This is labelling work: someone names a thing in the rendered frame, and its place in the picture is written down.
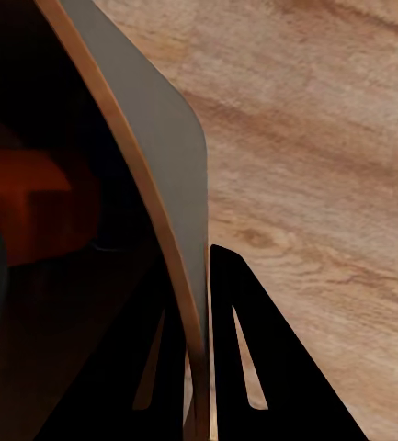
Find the trash can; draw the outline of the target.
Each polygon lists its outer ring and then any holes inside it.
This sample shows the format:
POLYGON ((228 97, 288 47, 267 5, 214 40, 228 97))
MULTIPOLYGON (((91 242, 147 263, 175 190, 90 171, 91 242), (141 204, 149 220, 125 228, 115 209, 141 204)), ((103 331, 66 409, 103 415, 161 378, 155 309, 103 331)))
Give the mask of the trash can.
MULTIPOLYGON (((0 316, 0 441, 33 441, 163 254, 193 395, 182 441, 210 441, 207 145, 186 98, 93 0, 0 0, 0 147, 74 151, 88 92, 149 214, 142 241, 13 266, 0 316)), ((74 151, 76 153, 76 151, 74 151)), ((152 402, 165 308, 132 405, 152 402)))

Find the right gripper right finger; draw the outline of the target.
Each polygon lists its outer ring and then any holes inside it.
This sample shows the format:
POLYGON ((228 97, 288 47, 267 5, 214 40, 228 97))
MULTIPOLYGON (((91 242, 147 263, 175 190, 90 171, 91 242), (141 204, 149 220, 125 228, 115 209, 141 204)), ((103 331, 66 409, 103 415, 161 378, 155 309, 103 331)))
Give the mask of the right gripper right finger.
POLYGON ((210 293, 218 441, 368 441, 246 261, 218 244, 210 293), (268 410, 248 402, 233 309, 268 410))

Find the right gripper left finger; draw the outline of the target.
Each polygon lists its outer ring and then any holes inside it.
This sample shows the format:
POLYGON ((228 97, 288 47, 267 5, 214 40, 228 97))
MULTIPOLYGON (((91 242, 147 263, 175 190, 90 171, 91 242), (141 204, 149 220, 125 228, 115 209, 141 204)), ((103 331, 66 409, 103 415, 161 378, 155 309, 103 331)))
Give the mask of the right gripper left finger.
POLYGON ((33 441, 182 441, 185 351, 175 292, 159 254, 33 441), (164 307, 152 402, 133 410, 164 307))

